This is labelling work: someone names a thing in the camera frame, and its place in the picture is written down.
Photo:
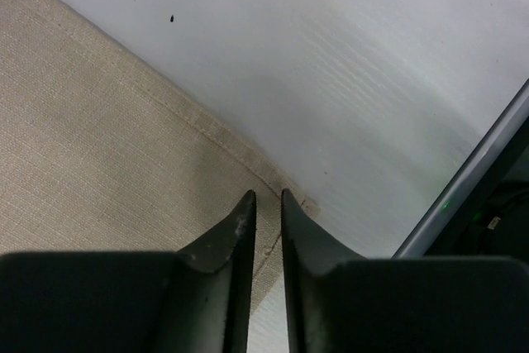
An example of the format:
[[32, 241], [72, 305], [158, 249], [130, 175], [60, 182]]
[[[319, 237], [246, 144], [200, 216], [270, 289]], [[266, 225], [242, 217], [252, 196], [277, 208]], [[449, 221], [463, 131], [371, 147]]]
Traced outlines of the beige cloth napkin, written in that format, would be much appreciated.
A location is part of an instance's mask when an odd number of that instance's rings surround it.
[[257, 196], [252, 303], [279, 278], [274, 162], [60, 0], [1, 0], [1, 250], [177, 250]]

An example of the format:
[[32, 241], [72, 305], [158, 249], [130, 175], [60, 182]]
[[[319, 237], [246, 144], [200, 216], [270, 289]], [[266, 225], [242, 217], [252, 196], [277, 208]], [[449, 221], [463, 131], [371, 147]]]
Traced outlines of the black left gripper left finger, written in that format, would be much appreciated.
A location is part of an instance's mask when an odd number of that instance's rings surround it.
[[4, 352], [243, 352], [256, 196], [177, 251], [1, 258]]

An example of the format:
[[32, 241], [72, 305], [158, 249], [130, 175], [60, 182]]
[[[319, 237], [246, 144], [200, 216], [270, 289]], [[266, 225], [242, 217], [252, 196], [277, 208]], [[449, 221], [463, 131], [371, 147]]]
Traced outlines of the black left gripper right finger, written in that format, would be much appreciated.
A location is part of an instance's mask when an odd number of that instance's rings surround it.
[[503, 257], [366, 259], [281, 197], [292, 352], [525, 352], [528, 268]]

